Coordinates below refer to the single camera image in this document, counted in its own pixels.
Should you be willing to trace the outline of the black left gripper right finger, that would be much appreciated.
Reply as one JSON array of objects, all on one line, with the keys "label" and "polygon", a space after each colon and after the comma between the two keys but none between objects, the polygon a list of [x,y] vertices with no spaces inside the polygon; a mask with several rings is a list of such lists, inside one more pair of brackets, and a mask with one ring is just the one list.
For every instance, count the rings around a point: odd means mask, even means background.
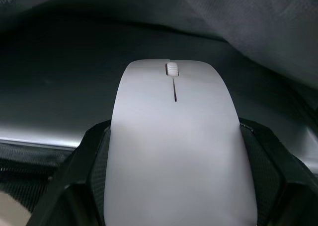
[{"label": "black left gripper right finger", "polygon": [[240,118],[259,226],[316,226],[318,179],[266,126]]}]

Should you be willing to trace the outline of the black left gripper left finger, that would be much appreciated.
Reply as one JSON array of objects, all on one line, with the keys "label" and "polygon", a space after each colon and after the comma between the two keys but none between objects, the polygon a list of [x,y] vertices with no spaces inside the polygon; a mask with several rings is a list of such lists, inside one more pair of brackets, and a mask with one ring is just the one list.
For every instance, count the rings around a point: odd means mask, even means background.
[{"label": "black left gripper left finger", "polygon": [[45,194],[45,225],[105,225],[103,199],[110,123],[90,128],[58,169]]}]

